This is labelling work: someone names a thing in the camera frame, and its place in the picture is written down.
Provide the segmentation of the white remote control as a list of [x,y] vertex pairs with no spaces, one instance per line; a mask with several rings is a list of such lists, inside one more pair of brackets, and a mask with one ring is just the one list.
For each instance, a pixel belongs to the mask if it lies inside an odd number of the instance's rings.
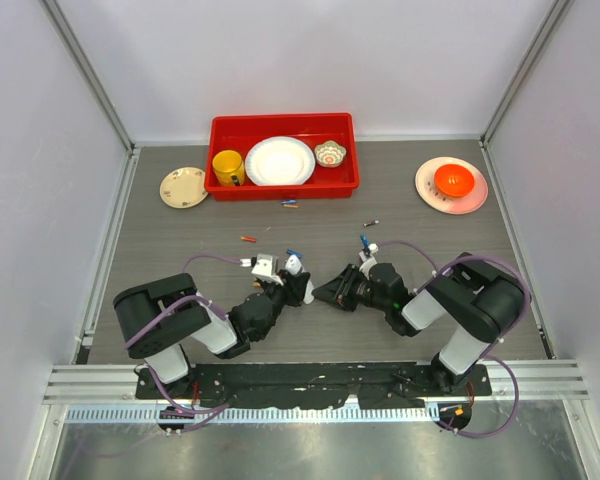
[[285,262],[284,270],[289,276],[288,283],[293,295],[304,304],[311,304],[314,301],[314,285],[311,275],[305,269],[301,259],[297,255],[291,254]]

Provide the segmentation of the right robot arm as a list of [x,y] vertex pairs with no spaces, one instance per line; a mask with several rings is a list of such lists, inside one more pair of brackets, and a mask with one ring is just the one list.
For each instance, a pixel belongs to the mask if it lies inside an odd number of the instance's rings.
[[464,253],[422,287],[407,290],[391,263],[349,264],[331,281],[315,288],[313,296],[343,311],[360,305],[384,313],[385,321],[401,335],[414,337],[442,317],[457,328],[433,357],[425,387],[442,394],[463,388],[477,362],[525,316],[531,293],[517,271],[486,256]]

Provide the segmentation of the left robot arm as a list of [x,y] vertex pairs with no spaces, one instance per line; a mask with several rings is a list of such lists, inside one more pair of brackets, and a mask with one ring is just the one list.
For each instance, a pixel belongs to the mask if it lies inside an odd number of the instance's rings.
[[309,302],[312,290],[306,271],[279,272],[261,280],[261,290],[224,312],[204,297],[193,277],[180,273],[123,291],[113,308],[130,358],[142,360],[137,393],[142,399],[180,399],[193,388],[194,367],[182,341],[192,338],[220,359],[250,350],[276,325],[282,310]]

